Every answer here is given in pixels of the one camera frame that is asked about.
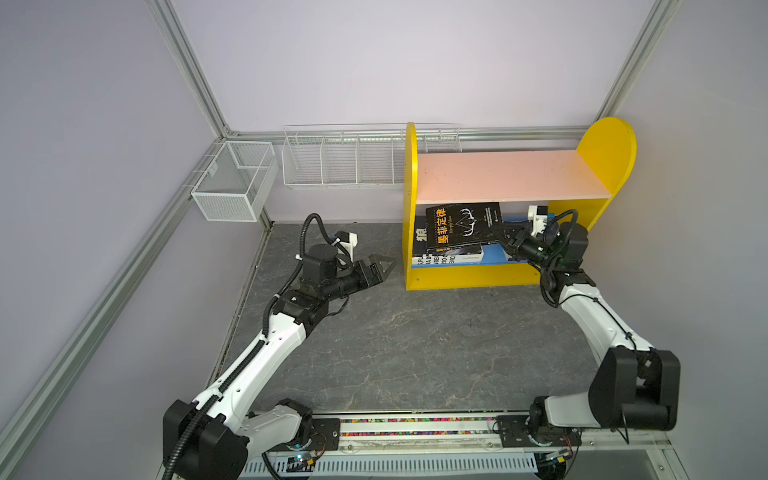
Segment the black book gold characters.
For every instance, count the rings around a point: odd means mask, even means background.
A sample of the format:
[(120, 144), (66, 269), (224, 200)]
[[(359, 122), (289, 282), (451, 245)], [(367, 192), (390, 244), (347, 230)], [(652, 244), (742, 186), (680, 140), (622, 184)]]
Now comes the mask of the black book gold characters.
[(433, 206), (426, 209), (425, 218), (427, 249), (431, 251), (493, 243), (503, 222), (498, 202)]

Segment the aluminium mounting rail frame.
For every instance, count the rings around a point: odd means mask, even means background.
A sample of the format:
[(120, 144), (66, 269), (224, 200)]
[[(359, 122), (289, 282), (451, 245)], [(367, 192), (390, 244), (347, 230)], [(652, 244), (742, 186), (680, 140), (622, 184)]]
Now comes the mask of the aluminium mounting rail frame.
[(518, 474), (533, 479), (685, 479), (663, 433), (575, 429), (571, 447), (505, 448), (499, 415), (524, 412), (316, 415), (341, 421), (336, 451), (268, 451), (236, 479), (458, 479)]

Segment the black book white characters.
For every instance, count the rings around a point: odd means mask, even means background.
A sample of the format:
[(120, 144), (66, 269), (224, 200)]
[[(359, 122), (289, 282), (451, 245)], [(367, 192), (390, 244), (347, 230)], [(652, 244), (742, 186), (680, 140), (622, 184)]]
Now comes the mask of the black book white characters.
[(416, 227), (412, 243), (412, 257), (422, 257), (429, 254), (428, 235), (425, 227)]

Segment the yellow pink blue bookshelf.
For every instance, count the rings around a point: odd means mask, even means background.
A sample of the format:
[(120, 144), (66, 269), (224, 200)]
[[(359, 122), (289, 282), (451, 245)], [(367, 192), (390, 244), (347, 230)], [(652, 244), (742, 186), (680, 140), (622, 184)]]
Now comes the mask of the yellow pink blue bookshelf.
[(574, 209), (592, 229), (629, 179), (638, 142), (629, 122), (609, 117), (590, 126), (574, 150), (421, 154), (417, 129), (405, 133), (402, 257), (408, 291), (534, 285), (525, 263), (437, 266), (412, 264), (414, 218), (420, 206), (449, 203), (545, 203), (554, 214)]

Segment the white Spanish text book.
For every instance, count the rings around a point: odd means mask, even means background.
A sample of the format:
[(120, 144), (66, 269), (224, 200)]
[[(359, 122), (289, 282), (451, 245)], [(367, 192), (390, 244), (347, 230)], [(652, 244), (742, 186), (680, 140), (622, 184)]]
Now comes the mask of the white Spanish text book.
[(445, 265), (476, 264), (483, 260), (484, 251), (479, 245), (467, 246), (444, 252), (414, 251), (414, 267), (437, 267)]

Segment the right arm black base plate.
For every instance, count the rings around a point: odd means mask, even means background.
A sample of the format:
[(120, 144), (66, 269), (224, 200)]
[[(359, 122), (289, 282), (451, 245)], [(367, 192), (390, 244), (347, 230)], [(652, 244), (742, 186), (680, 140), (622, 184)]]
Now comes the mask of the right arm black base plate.
[(528, 414), (499, 415), (491, 431), (498, 435), (505, 448), (571, 447), (582, 444), (580, 434), (572, 428), (541, 424), (534, 427)]

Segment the white mesh box basket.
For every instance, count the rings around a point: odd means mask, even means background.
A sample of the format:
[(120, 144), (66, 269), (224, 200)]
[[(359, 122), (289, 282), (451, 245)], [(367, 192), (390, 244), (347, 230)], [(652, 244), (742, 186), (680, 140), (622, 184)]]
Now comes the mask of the white mesh box basket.
[(224, 141), (192, 189), (210, 222), (259, 222), (279, 171), (271, 142)]

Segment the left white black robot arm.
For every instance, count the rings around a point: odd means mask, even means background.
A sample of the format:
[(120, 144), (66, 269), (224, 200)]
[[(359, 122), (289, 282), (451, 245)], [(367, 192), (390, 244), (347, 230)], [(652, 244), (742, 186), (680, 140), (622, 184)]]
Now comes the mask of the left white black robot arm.
[(295, 267), (267, 303), (259, 333), (237, 359), (193, 400), (177, 400), (162, 421), (165, 479), (236, 479), (255, 457), (285, 446), (302, 449), (314, 437), (311, 408), (290, 399), (254, 414), (251, 406), (280, 365), (333, 316), (330, 305), (383, 283), (396, 259), (372, 254), (356, 259), (350, 232), (309, 246), (310, 225), (323, 227), (317, 213), (302, 224)]

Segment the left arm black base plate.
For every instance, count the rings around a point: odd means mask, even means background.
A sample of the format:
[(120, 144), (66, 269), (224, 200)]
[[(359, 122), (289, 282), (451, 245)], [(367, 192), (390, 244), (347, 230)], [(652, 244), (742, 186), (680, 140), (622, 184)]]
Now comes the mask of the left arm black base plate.
[(302, 426), (297, 436), (287, 443), (278, 444), (272, 452), (336, 451), (341, 440), (341, 421), (334, 417), (313, 418)]

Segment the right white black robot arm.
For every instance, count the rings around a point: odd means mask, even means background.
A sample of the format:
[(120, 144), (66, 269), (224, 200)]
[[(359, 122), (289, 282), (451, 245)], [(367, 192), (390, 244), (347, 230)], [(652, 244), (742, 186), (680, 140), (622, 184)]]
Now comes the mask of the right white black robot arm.
[(598, 365), (589, 388), (577, 394), (536, 398), (528, 429), (671, 431), (677, 425), (681, 362), (633, 330), (609, 306), (582, 267), (588, 231), (578, 213), (555, 216), (541, 235), (519, 222), (493, 227), (507, 254), (540, 275), (545, 303), (567, 313), (582, 330)]

